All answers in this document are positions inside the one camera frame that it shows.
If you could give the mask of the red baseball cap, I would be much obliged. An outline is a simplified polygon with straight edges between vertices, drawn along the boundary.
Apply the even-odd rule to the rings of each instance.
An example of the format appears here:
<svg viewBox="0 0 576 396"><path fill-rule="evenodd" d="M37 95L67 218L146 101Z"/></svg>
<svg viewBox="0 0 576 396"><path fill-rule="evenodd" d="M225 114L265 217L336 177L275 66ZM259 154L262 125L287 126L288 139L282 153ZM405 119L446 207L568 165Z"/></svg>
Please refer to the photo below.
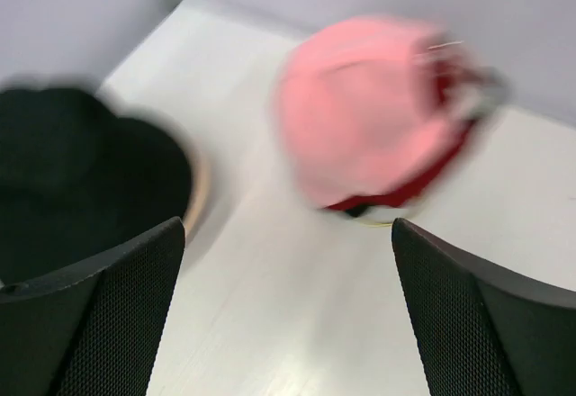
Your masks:
<svg viewBox="0 0 576 396"><path fill-rule="evenodd" d="M442 113L448 111L450 104L455 101L455 92L464 85L481 86L488 82L486 75L473 69L466 55L459 49L432 49L430 56L433 59L431 68L436 97L435 107ZM391 190L379 195L353 195L326 209L342 212L353 219L365 216L378 208L395 213L412 210L427 189L464 154L474 134L489 117L489 112L482 106L475 106L458 118L456 134L448 148L422 162L415 173Z"/></svg>

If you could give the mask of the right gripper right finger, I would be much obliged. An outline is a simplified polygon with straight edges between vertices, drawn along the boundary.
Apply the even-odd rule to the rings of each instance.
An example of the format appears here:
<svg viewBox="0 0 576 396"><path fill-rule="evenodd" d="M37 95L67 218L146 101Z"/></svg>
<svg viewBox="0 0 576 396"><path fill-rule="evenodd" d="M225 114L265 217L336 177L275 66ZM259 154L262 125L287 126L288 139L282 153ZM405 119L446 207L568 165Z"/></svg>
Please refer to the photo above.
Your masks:
<svg viewBox="0 0 576 396"><path fill-rule="evenodd" d="M575 293L405 219L391 245L432 395L575 393Z"/></svg>

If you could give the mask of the light pink hat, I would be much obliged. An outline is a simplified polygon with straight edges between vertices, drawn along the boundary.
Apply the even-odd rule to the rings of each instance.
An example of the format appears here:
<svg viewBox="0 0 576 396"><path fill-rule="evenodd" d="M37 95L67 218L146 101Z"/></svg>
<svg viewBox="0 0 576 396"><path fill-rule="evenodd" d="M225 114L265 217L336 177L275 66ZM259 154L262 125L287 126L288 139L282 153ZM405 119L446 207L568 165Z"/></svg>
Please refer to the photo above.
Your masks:
<svg viewBox="0 0 576 396"><path fill-rule="evenodd" d="M293 52L277 91L279 133L314 206L383 194L448 148L460 116L455 102L435 107L430 51L443 48L431 24L356 17Z"/></svg>

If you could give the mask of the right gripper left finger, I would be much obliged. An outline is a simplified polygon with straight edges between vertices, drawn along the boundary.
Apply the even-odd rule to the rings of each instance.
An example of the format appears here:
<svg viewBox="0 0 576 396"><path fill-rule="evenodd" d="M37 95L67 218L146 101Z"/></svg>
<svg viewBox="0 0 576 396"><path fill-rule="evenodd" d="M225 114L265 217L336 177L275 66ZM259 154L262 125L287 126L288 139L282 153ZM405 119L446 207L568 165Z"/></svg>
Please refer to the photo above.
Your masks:
<svg viewBox="0 0 576 396"><path fill-rule="evenodd" d="M1 290L3 395L144 395L185 251L174 217Z"/></svg>

